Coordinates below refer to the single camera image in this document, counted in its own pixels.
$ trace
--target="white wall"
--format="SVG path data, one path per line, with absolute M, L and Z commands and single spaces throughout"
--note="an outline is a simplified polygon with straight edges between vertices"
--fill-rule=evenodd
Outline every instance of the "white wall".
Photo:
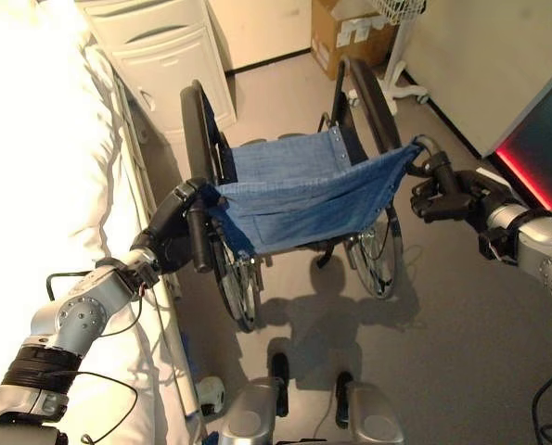
M 552 78 L 552 0 L 429 0 L 404 59 L 483 155 Z
M 225 70 L 310 46 L 311 0 L 209 0 Z

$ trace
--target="blue denim seat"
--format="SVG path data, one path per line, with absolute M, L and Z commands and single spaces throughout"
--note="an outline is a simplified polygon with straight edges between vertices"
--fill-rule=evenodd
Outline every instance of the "blue denim seat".
M 210 214 L 237 257 L 358 233 L 391 202 L 418 153 L 409 145 L 352 165 L 335 126 L 236 147 L 237 182 L 216 186 L 224 199 Z

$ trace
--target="wheelchair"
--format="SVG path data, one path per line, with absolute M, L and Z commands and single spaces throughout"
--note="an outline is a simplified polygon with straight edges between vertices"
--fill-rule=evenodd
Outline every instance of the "wheelchair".
M 346 71 L 381 155 L 375 159 L 366 155 L 342 91 Z M 366 292 L 392 298 L 403 253 L 392 199 L 421 147 L 402 146 L 363 60 L 340 63 L 331 112 L 323 113 L 315 134 L 284 134 L 233 148 L 198 81 L 181 92 L 181 104 L 192 177 L 205 179 L 219 194 L 207 208 L 204 233 L 195 234 L 206 238 L 212 260 L 194 256 L 195 268 L 214 270 L 225 307 L 242 331 L 255 327 L 262 262 L 295 248 L 323 252 L 317 263 L 322 268 L 342 244 Z

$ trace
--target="cabinet door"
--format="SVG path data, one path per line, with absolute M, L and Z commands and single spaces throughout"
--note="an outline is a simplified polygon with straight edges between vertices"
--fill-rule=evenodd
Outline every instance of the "cabinet door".
M 197 79 L 217 121 L 233 115 L 224 74 L 205 27 L 142 49 L 113 52 L 120 73 L 141 108 L 162 132 L 182 131 L 180 93 Z

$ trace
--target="cardboard box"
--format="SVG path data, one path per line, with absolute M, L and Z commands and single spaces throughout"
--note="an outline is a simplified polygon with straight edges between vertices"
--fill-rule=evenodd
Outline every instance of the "cardboard box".
M 313 0 L 311 53 L 329 79 L 343 55 L 381 63 L 395 30 L 367 0 Z

